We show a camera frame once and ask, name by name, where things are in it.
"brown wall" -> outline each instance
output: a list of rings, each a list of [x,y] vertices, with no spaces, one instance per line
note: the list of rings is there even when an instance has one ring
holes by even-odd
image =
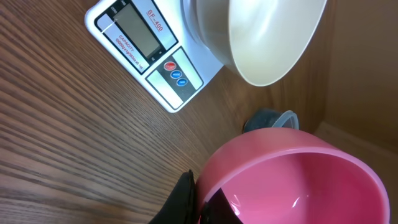
[[[326,121],[398,152],[398,1],[337,0]]]

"digital scale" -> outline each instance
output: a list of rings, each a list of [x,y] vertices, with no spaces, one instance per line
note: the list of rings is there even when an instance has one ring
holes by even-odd
[[[188,0],[102,0],[85,17],[89,32],[170,113],[222,68],[195,34]]]

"wood grain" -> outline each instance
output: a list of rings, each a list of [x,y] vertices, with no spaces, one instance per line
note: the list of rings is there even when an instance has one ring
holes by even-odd
[[[306,131],[323,119],[334,1],[280,82],[224,68],[177,114],[88,33],[95,3],[0,2],[1,223],[147,223],[257,109],[294,110]]]
[[[398,1],[339,0],[326,120],[398,153]]]
[[[314,135],[365,162],[372,168],[386,187],[390,201],[390,223],[398,223],[398,155],[360,139],[346,131],[322,122]]]

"pink bowl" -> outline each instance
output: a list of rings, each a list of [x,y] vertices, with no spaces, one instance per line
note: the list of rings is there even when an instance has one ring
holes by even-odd
[[[387,224],[374,171],[317,137],[265,128],[227,142],[197,180],[198,208],[219,189],[245,224]]]

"blue button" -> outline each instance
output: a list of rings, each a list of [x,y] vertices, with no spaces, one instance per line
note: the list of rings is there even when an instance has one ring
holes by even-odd
[[[178,86],[185,86],[187,83],[188,83],[188,80],[186,80],[184,78],[180,78],[179,80],[177,80]]]
[[[182,72],[176,70],[176,71],[173,71],[173,72],[170,74],[170,76],[171,76],[172,78],[178,79],[178,78],[181,78]]]

